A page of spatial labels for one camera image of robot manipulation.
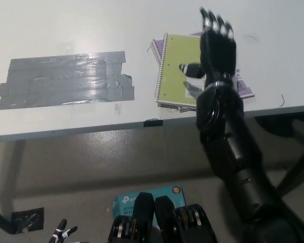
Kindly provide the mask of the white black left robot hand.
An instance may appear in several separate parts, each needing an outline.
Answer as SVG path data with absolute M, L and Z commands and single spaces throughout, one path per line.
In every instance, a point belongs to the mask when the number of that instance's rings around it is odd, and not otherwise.
M 62 219 L 51 236 L 49 243 L 65 242 L 65 240 L 74 232 L 77 231 L 78 227 L 74 226 L 68 230 L 65 229 L 67 220 Z

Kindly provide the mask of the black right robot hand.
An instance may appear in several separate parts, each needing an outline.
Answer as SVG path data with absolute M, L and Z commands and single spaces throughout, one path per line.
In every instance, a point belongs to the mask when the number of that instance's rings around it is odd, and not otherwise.
M 205 79 L 205 86 L 220 80 L 233 82 L 236 73 L 237 45 L 234 31 L 228 21 L 211 10 L 200 8 L 202 34 L 200 36 L 200 62 L 180 64 L 187 77 Z

